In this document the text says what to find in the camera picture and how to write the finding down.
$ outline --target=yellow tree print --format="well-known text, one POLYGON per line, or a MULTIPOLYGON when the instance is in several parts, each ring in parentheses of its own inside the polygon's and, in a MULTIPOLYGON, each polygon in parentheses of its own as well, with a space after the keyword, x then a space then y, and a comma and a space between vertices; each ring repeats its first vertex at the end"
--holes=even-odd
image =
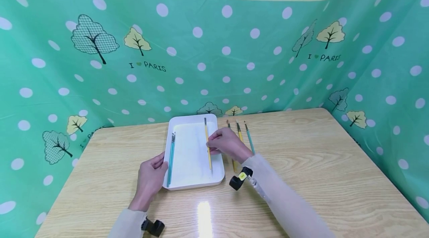
POLYGON ((142 35, 136 31, 135 28, 131 28, 130 32, 124 38, 125 45, 133 48, 139 49, 142 53, 142 57, 144 57, 143 51, 152 50, 150 44, 144 40, 142 35))
POLYGON ((316 37, 316 40, 325 42, 325 49, 328 49, 328 45, 331 42, 341 42, 344 40, 345 33, 343 32, 343 26, 338 21, 335 21, 330 26, 322 30, 316 37))

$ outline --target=white tray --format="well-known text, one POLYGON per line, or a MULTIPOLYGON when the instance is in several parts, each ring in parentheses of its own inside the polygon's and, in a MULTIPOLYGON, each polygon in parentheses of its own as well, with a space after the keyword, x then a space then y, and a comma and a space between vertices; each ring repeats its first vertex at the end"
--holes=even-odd
POLYGON ((221 154, 212 155, 212 169, 210 170, 204 118, 207 119, 207 131, 210 136, 217 130, 217 118, 214 114, 174 117, 170 120, 164 161, 169 162, 171 139, 174 132, 176 132, 176 141, 169 187, 167 187, 168 171, 164 177, 163 187, 167 190, 217 185, 225 177, 221 154))

